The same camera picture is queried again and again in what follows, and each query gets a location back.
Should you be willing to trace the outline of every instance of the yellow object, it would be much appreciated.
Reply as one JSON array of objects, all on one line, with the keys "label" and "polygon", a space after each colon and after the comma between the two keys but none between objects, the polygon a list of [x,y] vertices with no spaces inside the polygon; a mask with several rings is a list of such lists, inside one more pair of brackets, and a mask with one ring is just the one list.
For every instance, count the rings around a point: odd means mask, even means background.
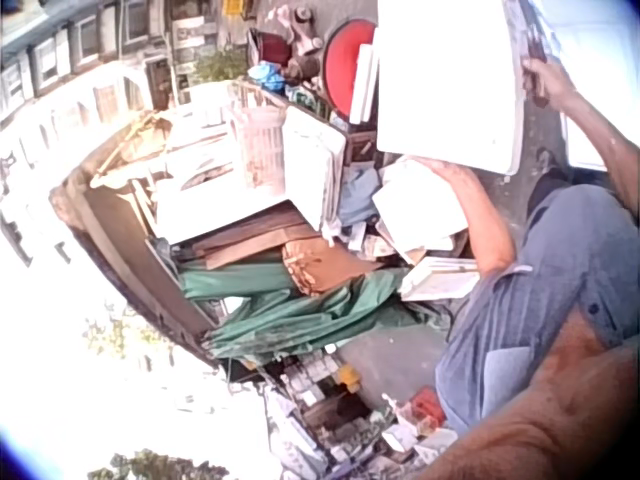
[{"label": "yellow object", "polygon": [[242,15],[244,0],[224,0],[222,3],[223,15]]},{"label": "yellow object", "polygon": [[343,365],[338,369],[338,380],[340,383],[344,383],[349,391],[360,383],[360,374],[351,365]]}]

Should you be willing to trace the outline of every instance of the red object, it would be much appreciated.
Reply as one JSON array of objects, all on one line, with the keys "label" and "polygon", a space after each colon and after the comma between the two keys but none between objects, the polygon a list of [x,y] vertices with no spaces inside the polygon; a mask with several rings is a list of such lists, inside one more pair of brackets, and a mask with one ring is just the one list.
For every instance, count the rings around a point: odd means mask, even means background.
[{"label": "red object", "polygon": [[334,108],[345,117],[351,111],[360,45],[373,42],[375,28],[368,20],[350,20],[333,33],[325,48],[324,89]]},{"label": "red object", "polygon": [[438,395],[429,387],[424,387],[416,393],[410,403],[411,413],[415,418],[422,419],[428,415],[436,420],[436,427],[441,427],[447,419],[440,406]]},{"label": "red object", "polygon": [[284,38],[275,33],[261,32],[255,29],[252,29],[249,34],[253,36],[252,41],[258,53],[258,58],[254,59],[254,63],[257,64],[260,60],[264,60],[287,66],[291,58],[291,45]]}]

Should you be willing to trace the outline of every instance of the fabric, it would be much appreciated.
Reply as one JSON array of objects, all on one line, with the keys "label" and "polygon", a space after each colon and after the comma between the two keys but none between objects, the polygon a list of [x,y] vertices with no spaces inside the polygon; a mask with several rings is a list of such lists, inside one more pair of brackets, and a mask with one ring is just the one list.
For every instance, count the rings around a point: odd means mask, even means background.
[{"label": "fabric", "polygon": [[338,206],[338,218],[344,227],[378,214],[372,197],[380,186],[380,177],[373,166],[363,168],[353,164],[344,170]]},{"label": "fabric", "polygon": [[235,264],[213,271],[195,263],[182,268],[182,291],[187,299],[193,301],[246,297],[295,288],[282,262]]},{"label": "fabric", "polygon": [[280,67],[275,63],[262,61],[251,67],[247,74],[262,88],[270,92],[280,93],[284,91],[284,77],[279,73]]},{"label": "fabric", "polygon": [[555,167],[540,177],[536,186],[529,196],[529,202],[527,203],[527,217],[530,218],[531,214],[538,208],[538,206],[551,195],[552,192],[570,187],[569,179],[562,170]]},{"label": "fabric", "polygon": [[[514,371],[516,377],[507,382],[522,390],[575,305],[606,348],[637,335],[638,271],[637,228],[612,195],[589,185],[549,195],[530,219],[516,263],[476,287],[436,368],[438,395],[451,426],[464,433],[482,419],[490,352],[529,349],[526,370]],[[517,392],[508,393],[493,392],[501,401],[489,410]]]},{"label": "fabric", "polygon": [[282,260],[295,284],[307,295],[326,292],[382,266],[359,259],[341,244],[332,247],[324,238],[287,242],[282,247]]},{"label": "fabric", "polygon": [[315,297],[302,295],[281,262],[233,265],[214,271],[191,266],[181,274],[193,301],[244,297],[245,301],[203,346],[217,358],[265,364],[311,352],[378,327],[443,321],[435,310],[402,304],[395,291],[406,269],[371,272]]}]

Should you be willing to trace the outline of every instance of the hand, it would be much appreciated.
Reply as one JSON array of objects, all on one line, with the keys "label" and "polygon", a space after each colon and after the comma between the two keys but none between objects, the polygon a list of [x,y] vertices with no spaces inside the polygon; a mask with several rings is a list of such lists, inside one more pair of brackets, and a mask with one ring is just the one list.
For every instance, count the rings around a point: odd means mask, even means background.
[{"label": "hand", "polygon": [[411,157],[416,162],[421,163],[429,168],[433,173],[451,183],[452,180],[468,175],[473,176],[473,172],[467,167],[458,165],[457,163],[444,162],[442,160],[434,160],[432,158]]},{"label": "hand", "polygon": [[559,63],[545,63],[537,58],[523,58],[522,67],[535,75],[538,81],[538,96],[549,99],[551,106],[558,111],[563,108],[573,95],[576,87],[569,78],[566,70]]}]

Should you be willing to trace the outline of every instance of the plastic container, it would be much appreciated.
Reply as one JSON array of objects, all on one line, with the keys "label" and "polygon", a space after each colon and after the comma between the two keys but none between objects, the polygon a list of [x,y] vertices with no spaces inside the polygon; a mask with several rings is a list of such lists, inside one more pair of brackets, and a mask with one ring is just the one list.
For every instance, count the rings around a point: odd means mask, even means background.
[{"label": "plastic container", "polygon": [[236,169],[248,188],[270,186],[284,193],[285,117],[284,110],[273,106],[231,111],[229,128],[239,147]]}]

